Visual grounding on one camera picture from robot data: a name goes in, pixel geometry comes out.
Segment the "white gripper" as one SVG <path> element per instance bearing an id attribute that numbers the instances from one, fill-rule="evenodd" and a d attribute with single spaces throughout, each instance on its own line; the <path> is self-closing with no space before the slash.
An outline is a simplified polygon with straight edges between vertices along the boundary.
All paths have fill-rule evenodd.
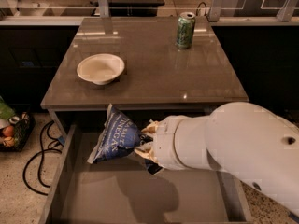
<path id="1" fill-rule="evenodd" d="M 134 148 L 134 152 L 145 160 L 147 167 L 158 164 L 167 170 L 188 170 L 183 156 L 188 149 L 188 129 L 184 126 L 186 116 L 169 116 L 162 121 L 150 120 L 142 133 L 154 133 L 153 143 L 148 142 Z"/>

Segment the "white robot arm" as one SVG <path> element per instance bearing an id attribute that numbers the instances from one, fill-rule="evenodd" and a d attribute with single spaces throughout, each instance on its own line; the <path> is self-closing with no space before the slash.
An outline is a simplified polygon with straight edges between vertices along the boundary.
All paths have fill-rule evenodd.
<path id="1" fill-rule="evenodd" d="M 251 103 L 207 116 L 169 116 L 143 132 L 135 153 L 164 169 L 226 172 L 299 216 L 299 128 Z"/>

